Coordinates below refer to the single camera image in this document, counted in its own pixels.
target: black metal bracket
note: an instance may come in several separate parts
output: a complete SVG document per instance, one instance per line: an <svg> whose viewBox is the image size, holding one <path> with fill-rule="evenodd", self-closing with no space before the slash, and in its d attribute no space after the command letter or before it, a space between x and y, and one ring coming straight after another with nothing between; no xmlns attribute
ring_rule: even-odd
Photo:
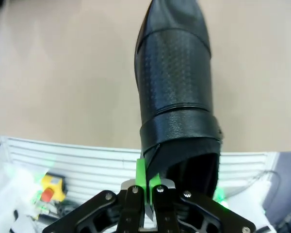
<svg viewBox="0 0 291 233"><path fill-rule="evenodd" d="M198 192L179 192L157 185L152 190L154 221L159 233L254 233L255 225ZM102 191L54 222L43 233L101 233L117 224L117 233L139 233L145 218L140 186L118 195Z"/></svg>

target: bolt head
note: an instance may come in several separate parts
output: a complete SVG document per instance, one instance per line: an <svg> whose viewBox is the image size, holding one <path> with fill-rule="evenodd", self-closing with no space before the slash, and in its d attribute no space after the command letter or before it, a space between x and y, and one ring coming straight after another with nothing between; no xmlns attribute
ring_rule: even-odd
<svg viewBox="0 0 291 233"><path fill-rule="evenodd" d="M112 199L112 193L107 193L105 198L106 198L106 200L111 200Z"/></svg>
<svg viewBox="0 0 291 233"><path fill-rule="evenodd" d="M243 227L242 228L242 233L250 233L250 232L251 232L251 230L250 230L249 227Z"/></svg>
<svg viewBox="0 0 291 233"><path fill-rule="evenodd" d="M134 188L132 188L132 192L133 192L133 193L138 193L138 187L135 186Z"/></svg>
<svg viewBox="0 0 291 233"><path fill-rule="evenodd" d="M186 198L190 198L192 196L192 194L190 193L190 191L186 190L183 192L183 195L186 197Z"/></svg>
<svg viewBox="0 0 291 233"><path fill-rule="evenodd" d="M159 193L162 193L162 192L164 191L163 186L158 186L158 187L156 188L156 191L158 191Z"/></svg>

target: red button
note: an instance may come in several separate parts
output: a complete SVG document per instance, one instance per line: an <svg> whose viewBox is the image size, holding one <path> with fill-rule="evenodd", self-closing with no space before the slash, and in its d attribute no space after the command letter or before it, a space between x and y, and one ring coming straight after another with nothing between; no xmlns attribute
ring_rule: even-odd
<svg viewBox="0 0 291 233"><path fill-rule="evenodd" d="M45 201L45 202L50 202L50 200L52 199L53 195L54 195L54 191L52 189L50 189L50 188L47 188L42 193L41 200Z"/></svg>

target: green 3d-printed part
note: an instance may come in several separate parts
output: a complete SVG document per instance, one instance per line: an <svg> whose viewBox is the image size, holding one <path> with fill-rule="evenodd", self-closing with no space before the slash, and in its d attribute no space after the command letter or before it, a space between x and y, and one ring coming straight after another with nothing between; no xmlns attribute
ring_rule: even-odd
<svg viewBox="0 0 291 233"><path fill-rule="evenodd" d="M144 159L137 159L136 164L136 185L144 190L146 203L146 164Z"/></svg>

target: white vent grille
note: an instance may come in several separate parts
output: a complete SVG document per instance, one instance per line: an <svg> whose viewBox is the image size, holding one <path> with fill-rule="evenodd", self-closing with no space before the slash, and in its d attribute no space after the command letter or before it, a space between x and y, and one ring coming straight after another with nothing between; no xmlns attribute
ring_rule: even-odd
<svg viewBox="0 0 291 233"><path fill-rule="evenodd" d="M84 147L3 137L12 163L49 168L66 177L67 198L79 203L102 190L120 191L123 181L135 177L139 150ZM219 186L241 187L262 170L271 169L275 153L222 153ZM145 219L145 227L152 227Z"/></svg>

